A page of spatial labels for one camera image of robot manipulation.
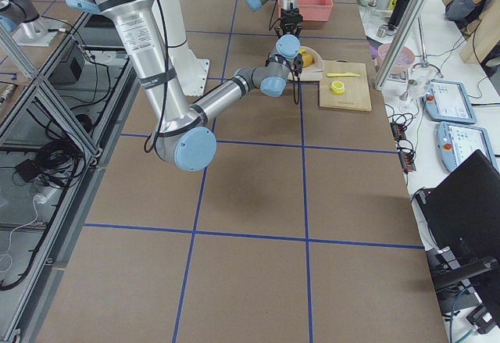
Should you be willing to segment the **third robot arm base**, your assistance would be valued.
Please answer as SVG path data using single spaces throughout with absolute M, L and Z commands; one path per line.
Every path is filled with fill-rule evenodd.
M 64 32 L 57 20 L 41 17 L 31 0 L 1 0 L 1 25 L 20 46 L 48 47 Z

